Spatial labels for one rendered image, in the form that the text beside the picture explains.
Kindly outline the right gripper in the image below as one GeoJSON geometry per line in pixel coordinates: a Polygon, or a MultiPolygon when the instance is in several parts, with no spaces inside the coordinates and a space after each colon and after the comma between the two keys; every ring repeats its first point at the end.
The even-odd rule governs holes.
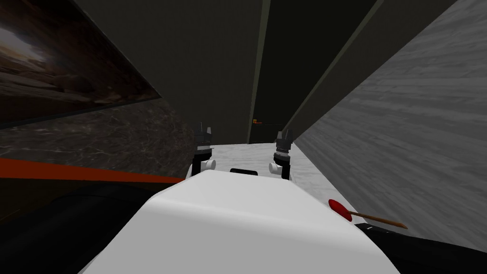
{"type": "Polygon", "coordinates": [[[279,131],[276,139],[276,151],[289,151],[292,143],[293,132],[291,129],[286,130],[285,139],[282,138],[282,131],[279,131]]]}

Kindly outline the dark landscape wall picture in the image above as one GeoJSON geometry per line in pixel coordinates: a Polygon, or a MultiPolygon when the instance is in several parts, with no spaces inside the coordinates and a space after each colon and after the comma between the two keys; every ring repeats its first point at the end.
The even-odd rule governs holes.
{"type": "Polygon", "coordinates": [[[74,0],[0,0],[0,129],[159,98],[74,0]]]}

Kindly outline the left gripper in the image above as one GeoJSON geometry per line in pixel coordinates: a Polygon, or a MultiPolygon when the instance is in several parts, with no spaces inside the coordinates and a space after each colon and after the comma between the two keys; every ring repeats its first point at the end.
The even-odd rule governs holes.
{"type": "Polygon", "coordinates": [[[206,132],[203,132],[203,123],[199,122],[199,132],[195,134],[195,145],[197,147],[208,147],[211,145],[211,128],[208,127],[206,132]]]}

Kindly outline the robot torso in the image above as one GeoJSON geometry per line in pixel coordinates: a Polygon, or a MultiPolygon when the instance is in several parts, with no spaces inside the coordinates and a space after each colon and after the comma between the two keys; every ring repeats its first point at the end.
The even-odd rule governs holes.
{"type": "Polygon", "coordinates": [[[400,274],[291,181],[207,170],[152,196],[80,274],[400,274]]]}

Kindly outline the dark door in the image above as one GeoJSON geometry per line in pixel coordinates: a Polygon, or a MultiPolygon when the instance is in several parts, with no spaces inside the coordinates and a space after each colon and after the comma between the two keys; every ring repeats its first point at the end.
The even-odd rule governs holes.
{"type": "Polygon", "coordinates": [[[271,0],[249,142],[271,143],[377,0],[271,0]]]}

